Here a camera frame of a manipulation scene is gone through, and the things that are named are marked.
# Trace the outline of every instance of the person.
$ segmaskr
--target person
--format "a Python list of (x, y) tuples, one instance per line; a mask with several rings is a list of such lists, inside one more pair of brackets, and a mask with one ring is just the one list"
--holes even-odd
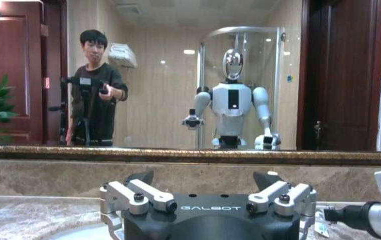
[(66, 145), (85, 145), (85, 125), (82, 121), (85, 107), (88, 107), (89, 134), (92, 146), (113, 145), (114, 110), (116, 102), (128, 98), (128, 87), (122, 82), (118, 71), (105, 62), (102, 54), (108, 46), (105, 35), (92, 29), (80, 35), (81, 48), (88, 59), (88, 64), (80, 67), (74, 77), (97, 79), (104, 82), (105, 94), (101, 94), (98, 86), (92, 86), (89, 106), (84, 106), (80, 86), (72, 86), (72, 119), (66, 133)]

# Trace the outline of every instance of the black robot head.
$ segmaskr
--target black robot head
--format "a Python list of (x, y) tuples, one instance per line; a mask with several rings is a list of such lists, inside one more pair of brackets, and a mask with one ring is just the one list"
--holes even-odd
[(243, 68), (243, 55), (237, 49), (229, 49), (222, 58), (222, 70), (229, 81), (237, 81)]

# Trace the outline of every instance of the humanoid robot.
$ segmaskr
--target humanoid robot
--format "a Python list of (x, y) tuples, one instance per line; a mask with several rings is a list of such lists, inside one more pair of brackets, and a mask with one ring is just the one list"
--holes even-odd
[(194, 108), (190, 109), (188, 117), (182, 120), (182, 125), (190, 130), (196, 130), (204, 125), (202, 113), (210, 104), (212, 111), (217, 118), (217, 133), (219, 138), (214, 138), (212, 143), (221, 149), (235, 149), (246, 145), (241, 137), (243, 130), (243, 119), (250, 111), (253, 103), (257, 117), (263, 128), (263, 134), (255, 138), (255, 149), (277, 149), (279, 136), (270, 132), (270, 111), (269, 95), (262, 87), (253, 91), (238, 82), (243, 67), (243, 56), (237, 49), (229, 49), (222, 59), (222, 70), (225, 82), (221, 82), (212, 91), (208, 87), (198, 88), (194, 98)]

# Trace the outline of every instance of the shower enclosure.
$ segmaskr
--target shower enclosure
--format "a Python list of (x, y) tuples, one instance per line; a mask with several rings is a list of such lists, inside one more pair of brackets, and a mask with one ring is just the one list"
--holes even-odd
[[(210, 32), (202, 39), (197, 58), (197, 87), (212, 89), (225, 80), (222, 73), (222, 57), (229, 49), (238, 49), (243, 54), (243, 69), (238, 81), (251, 89), (263, 87), (269, 93), (269, 109), (271, 113), (271, 132), (277, 132), (278, 101), (278, 65), (281, 50), (281, 29), (271, 27), (238, 26), (225, 27)], [(197, 130), (196, 146), (198, 149), (212, 148), (215, 134), (215, 119), (210, 110), (204, 113), (205, 126)], [(247, 142), (243, 148), (254, 148), (254, 139), (263, 133), (255, 110), (251, 108), (245, 117), (242, 138)]]

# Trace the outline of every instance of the robot chest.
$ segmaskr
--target robot chest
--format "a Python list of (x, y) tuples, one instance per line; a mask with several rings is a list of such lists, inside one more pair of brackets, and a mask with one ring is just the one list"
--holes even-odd
[(214, 87), (212, 96), (212, 110), (215, 114), (245, 115), (251, 104), (250, 89), (242, 85), (239, 88)]

